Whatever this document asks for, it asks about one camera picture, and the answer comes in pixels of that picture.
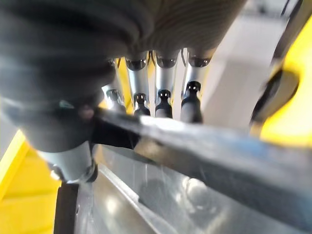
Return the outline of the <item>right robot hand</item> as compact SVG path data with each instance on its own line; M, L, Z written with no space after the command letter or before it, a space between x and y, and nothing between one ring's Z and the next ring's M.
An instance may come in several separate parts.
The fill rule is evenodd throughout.
M60 178L94 180L89 142L125 143L93 112L116 71L114 59L183 47L215 49L242 0L3 0L0 3L1 113Z

